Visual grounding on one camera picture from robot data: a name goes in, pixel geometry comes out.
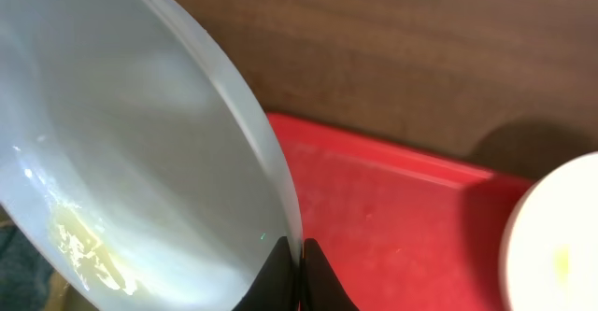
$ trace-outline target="wooden table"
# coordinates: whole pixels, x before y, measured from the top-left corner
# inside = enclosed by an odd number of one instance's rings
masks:
[[[541,177],[598,149],[598,0],[177,0],[278,110]]]

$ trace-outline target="glossy white surface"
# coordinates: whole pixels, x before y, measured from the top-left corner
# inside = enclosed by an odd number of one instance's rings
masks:
[[[521,199],[505,231],[502,279],[513,311],[598,310],[598,153],[579,157]]]
[[[229,310],[279,237],[288,167],[172,0],[0,0],[0,204],[105,310]]]

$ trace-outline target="tray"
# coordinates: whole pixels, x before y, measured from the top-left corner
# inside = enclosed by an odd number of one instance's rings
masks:
[[[269,114],[304,237],[364,311],[502,310],[498,254],[529,180]]]

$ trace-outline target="dark object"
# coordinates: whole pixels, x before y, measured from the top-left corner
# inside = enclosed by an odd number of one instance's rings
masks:
[[[286,237],[278,239],[247,295],[234,311],[353,311],[347,296],[318,242],[304,242],[301,273],[292,263]]]

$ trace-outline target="red surface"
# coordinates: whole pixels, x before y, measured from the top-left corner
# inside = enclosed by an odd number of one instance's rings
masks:
[[[498,253],[530,187],[412,149],[278,114],[305,237],[364,311],[501,310]]]

